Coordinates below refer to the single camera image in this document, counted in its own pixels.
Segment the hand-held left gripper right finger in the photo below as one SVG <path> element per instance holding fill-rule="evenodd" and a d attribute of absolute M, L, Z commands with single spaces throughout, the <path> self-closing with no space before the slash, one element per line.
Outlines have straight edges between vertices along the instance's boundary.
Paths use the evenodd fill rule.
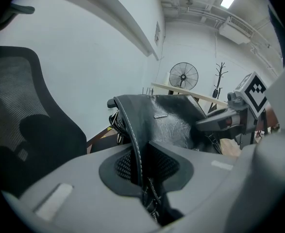
<path fill-rule="evenodd" d="M 246 146 L 233 165 L 204 152 L 151 144 L 166 154 L 201 162 L 182 190 L 163 199 L 174 216 L 169 228 L 285 227 L 285 69 L 267 98 L 281 130 Z"/>

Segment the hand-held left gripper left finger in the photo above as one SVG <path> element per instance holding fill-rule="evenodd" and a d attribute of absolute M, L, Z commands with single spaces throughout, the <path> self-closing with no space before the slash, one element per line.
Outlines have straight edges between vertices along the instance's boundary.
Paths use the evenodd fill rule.
<path fill-rule="evenodd" d="M 20 198 L 3 192 L 17 217 L 35 233 L 152 233 L 160 225 L 140 200 L 119 196 L 101 180 L 100 165 L 130 145 L 77 157 L 28 188 Z"/>

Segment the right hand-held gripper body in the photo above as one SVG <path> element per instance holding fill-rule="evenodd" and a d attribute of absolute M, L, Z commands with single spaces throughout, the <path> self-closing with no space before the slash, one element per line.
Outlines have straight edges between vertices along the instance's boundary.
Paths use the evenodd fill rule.
<path fill-rule="evenodd" d="M 248 74 L 233 92 L 228 93 L 228 106 L 240 117 L 241 132 L 235 136 L 240 149 L 254 142 L 254 135 L 261 113 L 267 105 L 267 87 L 256 72 Z"/>

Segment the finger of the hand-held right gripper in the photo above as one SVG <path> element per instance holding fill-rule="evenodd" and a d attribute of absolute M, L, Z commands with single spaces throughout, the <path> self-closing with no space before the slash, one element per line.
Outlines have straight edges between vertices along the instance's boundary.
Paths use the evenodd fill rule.
<path fill-rule="evenodd" d="M 219 132 L 240 124 L 238 111 L 224 108 L 212 111 L 207 118 L 196 122 L 196 128 L 201 132 Z"/>

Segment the black leather bag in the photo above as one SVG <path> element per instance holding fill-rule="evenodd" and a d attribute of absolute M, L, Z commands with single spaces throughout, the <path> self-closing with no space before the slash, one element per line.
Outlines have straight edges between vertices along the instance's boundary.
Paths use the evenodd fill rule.
<path fill-rule="evenodd" d="M 172 179 L 171 190 L 182 188 L 194 169 L 151 142 L 220 154 L 215 135 L 195 126 L 206 114 L 191 95 L 122 95 L 108 100 L 107 106 L 117 109 L 109 116 L 117 142 L 132 145 L 116 159 L 115 173 L 139 188 L 138 198 L 156 223 L 165 226 L 181 218 L 169 204 L 164 183 Z"/>

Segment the black mesh office chair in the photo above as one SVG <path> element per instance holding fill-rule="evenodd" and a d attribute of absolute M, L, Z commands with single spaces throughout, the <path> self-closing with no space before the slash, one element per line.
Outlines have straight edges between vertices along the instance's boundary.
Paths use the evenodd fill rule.
<path fill-rule="evenodd" d="M 80 127 L 55 102 L 33 50 L 0 46 L 1 192 L 20 198 L 66 162 L 107 149 L 107 139 L 88 145 Z"/>

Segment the black coat rack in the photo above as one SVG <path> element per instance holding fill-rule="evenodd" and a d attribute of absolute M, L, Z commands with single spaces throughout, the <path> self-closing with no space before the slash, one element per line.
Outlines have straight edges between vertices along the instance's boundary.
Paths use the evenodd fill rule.
<path fill-rule="evenodd" d="M 216 99 L 219 98 L 219 95 L 220 95 L 220 92 L 221 92 L 221 89 L 222 89 L 222 87 L 220 87 L 221 78 L 223 78 L 223 75 L 225 73 L 228 73 L 228 71 L 223 71 L 223 69 L 225 68 L 225 63 L 224 62 L 221 62 L 220 65 L 217 64 L 217 66 L 218 67 L 216 68 L 216 70 L 217 70 L 218 74 L 216 74 L 216 76 L 218 78 L 218 81 L 217 81 L 217 84 L 214 85 L 215 89 L 214 89 L 213 94 L 212 94 L 212 97 L 216 98 Z"/>

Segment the black standing fan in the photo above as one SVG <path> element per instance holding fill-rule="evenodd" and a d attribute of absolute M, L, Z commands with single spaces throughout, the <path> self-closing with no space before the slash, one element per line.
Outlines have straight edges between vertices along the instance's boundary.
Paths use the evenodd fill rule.
<path fill-rule="evenodd" d="M 174 87 L 191 90 L 199 79 L 196 68 L 186 62 L 177 63 L 172 67 L 169 74 L 169 84 Z"/>

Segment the white air conditioner unit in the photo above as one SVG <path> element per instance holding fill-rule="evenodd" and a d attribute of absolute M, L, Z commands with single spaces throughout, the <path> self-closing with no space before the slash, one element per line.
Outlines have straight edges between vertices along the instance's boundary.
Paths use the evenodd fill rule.
<path fill-rule="evenodd" d="M 227 17 L 219 27 L 219 34 L 236 44 L 248 44 L 253 36 L 253 31 L 235 17 Z"/>

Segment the white ceiling pipes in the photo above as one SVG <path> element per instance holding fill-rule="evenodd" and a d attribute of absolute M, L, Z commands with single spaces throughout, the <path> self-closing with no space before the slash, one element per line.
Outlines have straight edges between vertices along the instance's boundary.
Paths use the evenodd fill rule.
<path fill-rule="evenodd" d="M 283 57 L 280 44 L 266 8 L 263 9 L 262 13 L 258 10 L 242 9 L 241 7 L 230 12 L 219 6 L 197 0 L 160 1 L 166 20 L 179 20 L 204 25 L 216 30 L 218 34 L 219 27 L 227 17 L 235 17 L 253 31 L 251 41 L 248 44 L 240 45 L 255 54 L 270 72 L 279 74 L 282 71 Z"/>

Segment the wall poster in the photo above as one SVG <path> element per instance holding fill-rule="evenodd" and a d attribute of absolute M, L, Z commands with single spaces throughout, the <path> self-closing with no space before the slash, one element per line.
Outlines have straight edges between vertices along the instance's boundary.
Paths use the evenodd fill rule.
<path fill-rule="evenodd" d="M 156 28 L 155 28 L 155 34 L 154 34 L 154 42 L 158 46 L 159 41 L 160 41 L 160 33 L 161 33 L 161 28 L 159 23 L 156 23 Z"/>

